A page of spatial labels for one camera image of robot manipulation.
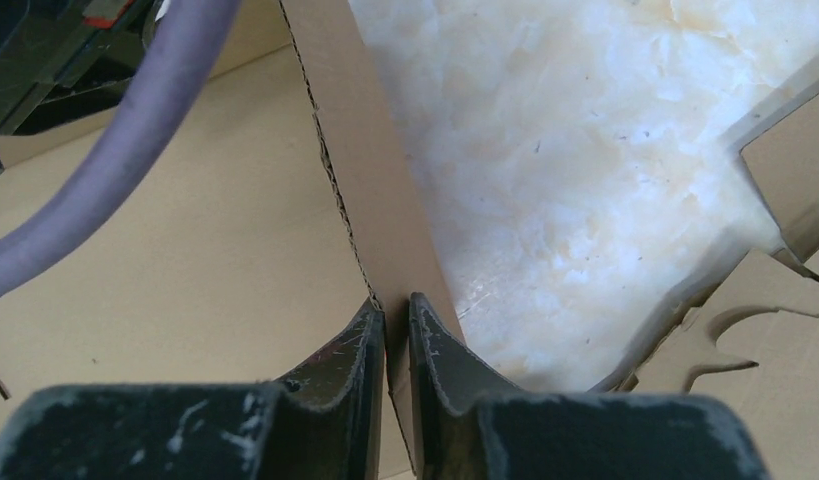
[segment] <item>purple hose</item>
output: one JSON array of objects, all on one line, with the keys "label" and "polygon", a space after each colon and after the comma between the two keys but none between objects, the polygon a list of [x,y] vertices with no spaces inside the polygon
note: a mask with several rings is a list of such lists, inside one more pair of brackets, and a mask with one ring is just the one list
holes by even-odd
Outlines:
[{"label": "purple hose", "polygon": [[221,52],[241,0],[174,0],[114,119],[56,195],[0,239],[0,297],[82,245],[170,142]]}]

